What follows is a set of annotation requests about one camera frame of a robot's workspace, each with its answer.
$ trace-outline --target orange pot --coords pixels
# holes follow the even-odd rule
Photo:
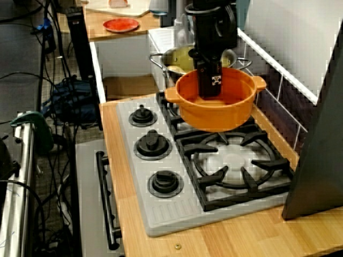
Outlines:
[[[180,115],[191,126],[208,132],[223,132],[239,127],[248,120],[258,92],[266,88],[261,77],[222,68],[221,93],[210,99],[198,95],[197,71],[183,75],[175,87],[165,90],[168,102],[177,103]]]

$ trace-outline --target pot handle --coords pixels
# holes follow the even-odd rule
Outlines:
[[[245,58],[242,58],[242,57],[238,57],[237,60],[238,60],[238,61],[245,61],[245,62],[248,62],[247,64],[244,64],[242,67],[237,68],[237,70],[245,69],[245,68],[249,67],[249,66],[252,64],[252,61],[251,61],[251,60],[248,60],[248,59],[245,59]]]
[[[165,84],[166,84],[166,88],[168,87],[168,72],[167,72],[167,68],[163,65],[160,64],[158,62],[156,62],[152,57],[153,56],[162,56],[163,54],[161,52],[157,52],[156,54],[150,54],[149,56],[149,60],[155,64],[157,67],[161,68],[163,70],[163,77],[165,78]]]
[[[257,88],[257,92],[256,93],[259,93],[262,90],[266,89],[267,83],[266,83],[266,81],[263,78],[261,78],[259,76],[253,76],[252,80],[255,83],[256,88]]]
[[[170,103],[181,103],[180,96],[176,91],[176,87],[169,87],[165,90],[165,97]]]
[[[159,68],[161,68],[163,71],[166,71],[166,67],[164,66],[164,65],[162,65],[162,64],[160,64],[160,63],[158,63],[158,62],[156,62],[152,57],[153,56],[162,56],[163,54],[161,53],[161,52],[157,52],[156,54],[150,54],[150,56],[149,56],[149,60],[153,63],[153,64],[155,64],[155,65],[157,65]]]

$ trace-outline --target stove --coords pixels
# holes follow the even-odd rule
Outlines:
[[[3,156],[1,178],[15,180],[32,186],[34,171],[34,131],[32,124],[16,127],[14,135],[9,124],[0,132],[0,150]],[[30,207],[31,195],[19,185],[8,183],[0,186],[1,219],[0,219],[0,257],[21,256],[30,249],[32,240]]]
[[[294,172],[252,117],[228,132],[200,131],[164,93],[116,110],[148,236],[285,203]]]

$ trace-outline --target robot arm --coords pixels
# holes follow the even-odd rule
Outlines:
[[[237,45],[235,1],[193,0],[185,11],[193,18],[195,47],[189,56],[198,72],[199,96],[217,96],[221,91],[222,53]]]

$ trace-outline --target white wall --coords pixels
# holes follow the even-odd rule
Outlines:
[[[104,40],[95,45],[102,78],[137,77],[151,73],[148,35]]]
[[[342,0],[251,0],[244,32],[319,96]]]

